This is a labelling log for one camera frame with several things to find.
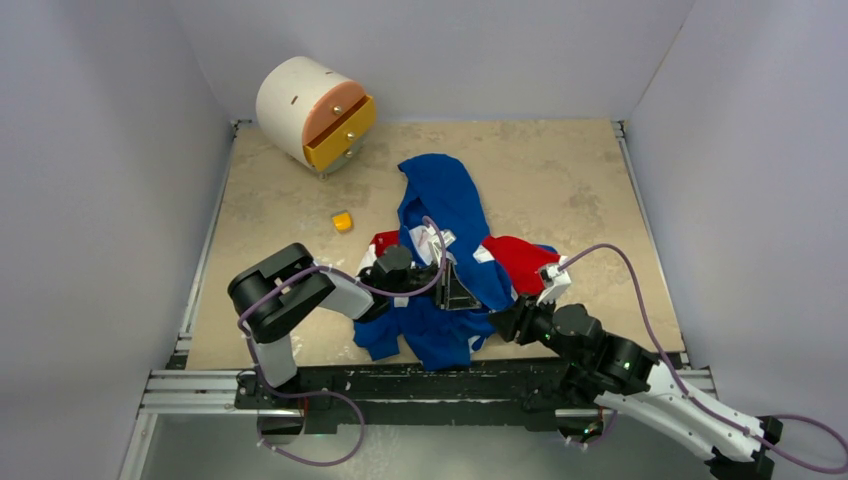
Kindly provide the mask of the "blue white red jacket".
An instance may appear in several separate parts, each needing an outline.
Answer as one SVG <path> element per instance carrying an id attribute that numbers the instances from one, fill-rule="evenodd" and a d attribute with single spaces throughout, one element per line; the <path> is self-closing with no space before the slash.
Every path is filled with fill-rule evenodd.
<path id="1" fill-rule="evenodd" d="M 481 305 L 448 311 L 426 296 L 393 299 L 387 313 L 355 324 L 353 340 L 373 360 L 397 356 L 403 338 L 427 370 L 467 366 L 495 332 L 489 313 L 511 307 L 520 294 L 543 292 L 540 271 L 565 258 L 549 246 L 492 235 L 478 190 L 458 159 L 429 153 L 398 168 L 407 181 L 399 226 L 376 234 L 360 265 L 370 267 L 388 248 L 404 246 L 414 266 L 434 266 L 433 250 L 444 245 L 449 267 Z"/>

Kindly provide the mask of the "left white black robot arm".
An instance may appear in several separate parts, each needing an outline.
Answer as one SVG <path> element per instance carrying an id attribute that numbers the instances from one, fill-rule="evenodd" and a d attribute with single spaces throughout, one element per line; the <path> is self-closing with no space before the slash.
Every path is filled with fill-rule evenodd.
<path id="1" fill-rule="evenodd" d="M 251 358 L 264 377 L 259 395 L 275 409 L 297 399 L 290 333 L 315 309 L 368 323 L 387 313 L 396 299 L 423 297 L 439 312 L 482 307 L 450 260 L 436 257 L 427 266 L 417 265 L 402 245 L 387 247 L 372 265 L 351 277 L 316 263 L 304 245 L 292 243 L 238 274 L 227 293 Z"/>

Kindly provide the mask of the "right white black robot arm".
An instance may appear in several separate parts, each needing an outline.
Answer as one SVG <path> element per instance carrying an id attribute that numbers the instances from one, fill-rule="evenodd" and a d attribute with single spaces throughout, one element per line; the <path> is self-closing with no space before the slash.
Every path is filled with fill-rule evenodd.
<path id="1" fill-rule="evenodd" d="M 540 304 L 522 295 L 489 315 L 501 338 L 539 342 L 565 362 L 557 384 L 530 387 L 527 407 L 553 401 L 589 403 L 631 416 L 677 441 L 704 461 L 717 479 L 769 479 L 775 463 L 763 440 L 779 440 L 774 417 L 740 413 L 683 380 L 676 370 L 632 340 L 609 333 L 582 304 Z"/>

